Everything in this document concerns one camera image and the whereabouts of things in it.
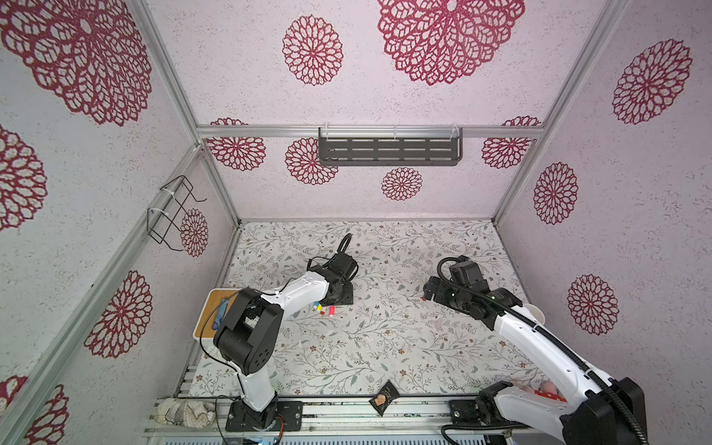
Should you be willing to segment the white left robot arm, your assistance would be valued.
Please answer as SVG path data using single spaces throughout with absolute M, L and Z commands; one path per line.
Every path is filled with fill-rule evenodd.
M 316 265 L 283 288 L 237 292 L 213 337 L 222 360 L 237 369 L 241 402 L 264 413 L 276 400 L 266 365 L 271 359 L 285 318 L 319 303 L 353 304 L 353 285 L 359 266 Z

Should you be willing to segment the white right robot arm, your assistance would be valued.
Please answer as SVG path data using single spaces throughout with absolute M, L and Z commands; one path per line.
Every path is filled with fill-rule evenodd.
M 502 435 L 535 429 L 564 444 L 646 444 L 645 394 L 630 378 L 615 379 L 584 360 L 541 323 L 522 300 L 490 289 L 467 256 L 445 257 L 424 284 L 425 300 L 470 316 L 523 352 L 556 386 L 556 396 L 528 392 L 509 381 L 450 404 L 441 428 Z

